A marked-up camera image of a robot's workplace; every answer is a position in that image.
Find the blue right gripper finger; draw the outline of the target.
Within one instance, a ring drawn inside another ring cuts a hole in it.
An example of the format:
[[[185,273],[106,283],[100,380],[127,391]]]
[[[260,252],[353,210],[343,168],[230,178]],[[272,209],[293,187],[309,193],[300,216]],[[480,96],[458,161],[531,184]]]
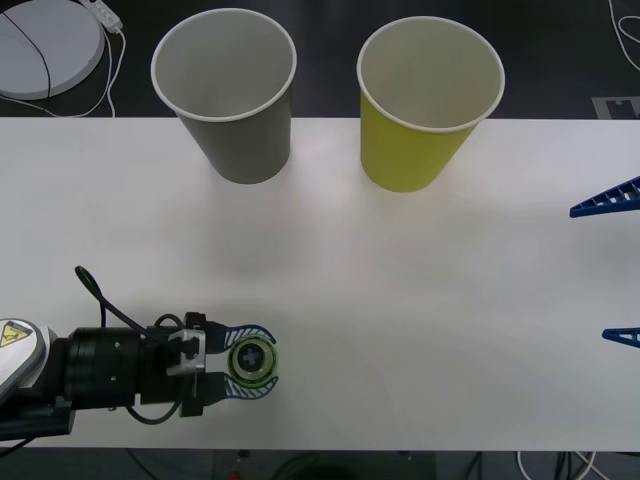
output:
[[[616,342],[619,344],[640,348],[640,328],[609,328],[604,329],[602,337],[605,340]]]
[[[639,178],[635,177],[571,207],[569,216],[579,218],[639,209]]]

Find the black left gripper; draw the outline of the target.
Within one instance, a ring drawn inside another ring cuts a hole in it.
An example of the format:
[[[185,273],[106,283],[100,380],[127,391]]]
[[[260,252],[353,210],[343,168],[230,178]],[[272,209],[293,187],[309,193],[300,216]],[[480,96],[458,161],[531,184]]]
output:
[[[221,354],[240,340],[254,337],[276,344],[275,337],[267,329],[255,324],[229,327],[217,322],[206,323],[205,315],[196,312],[188,312],[178,323],[171,315],[165,315],[165,318],[167,325],[163,325],[164,319],[157,320],[150,332],[178,347],[185,342],[193,350],[184,353],[164,343],[153,340],[144,342],[141,403],[178,402],[181,417],[203,414],[204,406],[198,398],[198,388],[203,386],[206,353]],[[223,400],[259,400],[267,396],[277,383],[277,376],[261,385],[246,386],[227,373],[207,374],[205,405],[211,406]]]

